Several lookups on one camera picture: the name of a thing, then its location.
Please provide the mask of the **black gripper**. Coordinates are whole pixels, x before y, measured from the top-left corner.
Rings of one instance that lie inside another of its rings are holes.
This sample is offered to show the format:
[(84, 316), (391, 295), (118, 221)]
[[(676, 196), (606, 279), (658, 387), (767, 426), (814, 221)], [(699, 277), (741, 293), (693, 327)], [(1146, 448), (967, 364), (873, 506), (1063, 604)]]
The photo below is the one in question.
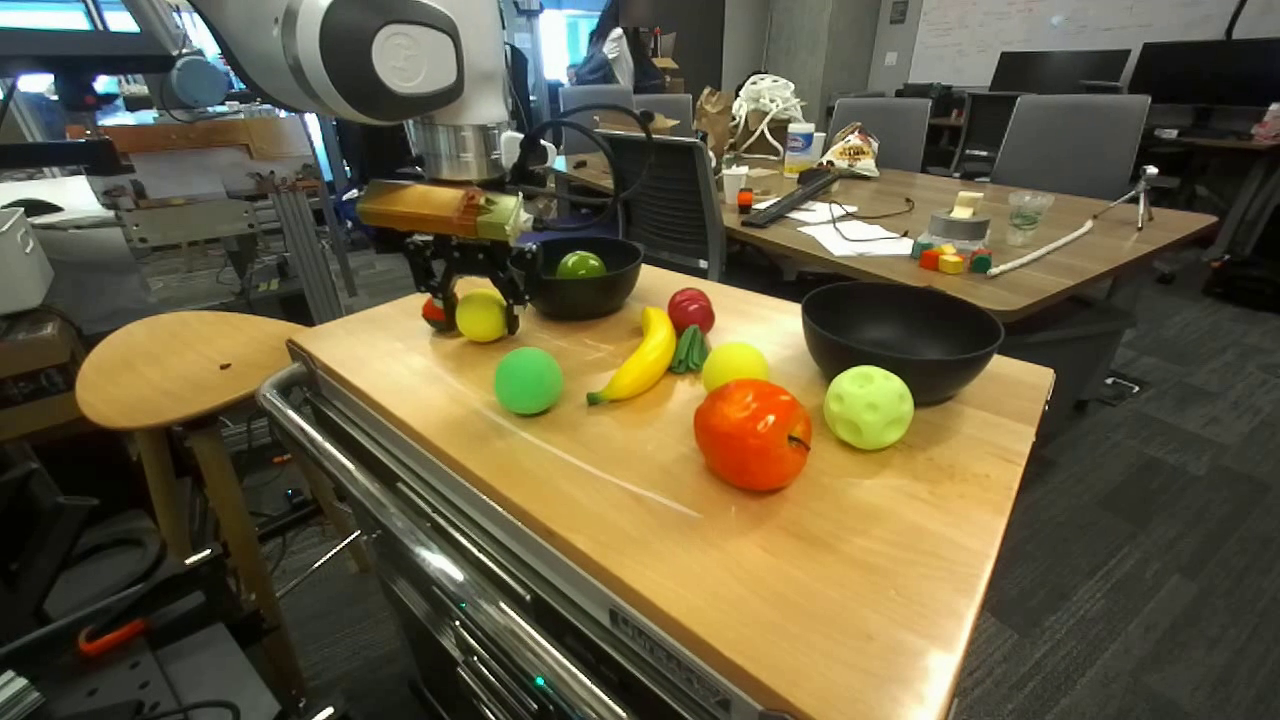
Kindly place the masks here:
[(504, 295), (504, 337), (518, 331), (518, 307), (528, 302), (518, 289), (518, 251), (507, 238), (450, 238), (450, 236), (409, 236), (402, 258), (411, 279), (429, 289), (419, 316), (431, 331), (454, 331), (454, 277), (486, 277)]

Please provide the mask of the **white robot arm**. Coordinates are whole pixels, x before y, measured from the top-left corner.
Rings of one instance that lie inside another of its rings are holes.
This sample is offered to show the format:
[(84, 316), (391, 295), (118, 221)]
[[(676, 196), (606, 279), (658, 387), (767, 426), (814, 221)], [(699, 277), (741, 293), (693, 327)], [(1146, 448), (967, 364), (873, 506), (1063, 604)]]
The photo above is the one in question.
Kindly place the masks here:
[(373, 180), (356, 221), (419, 236), (424, 321), (454, 337), (460, 277), (495, 289), (498, 337), (518, 327), (515, 236), (523, 196), (504, 188), (528, 131), (510, 125), (495, 0), (192, 0), (237, 75), (264, 100), (326, 120), (402, 127), (419, 180)]

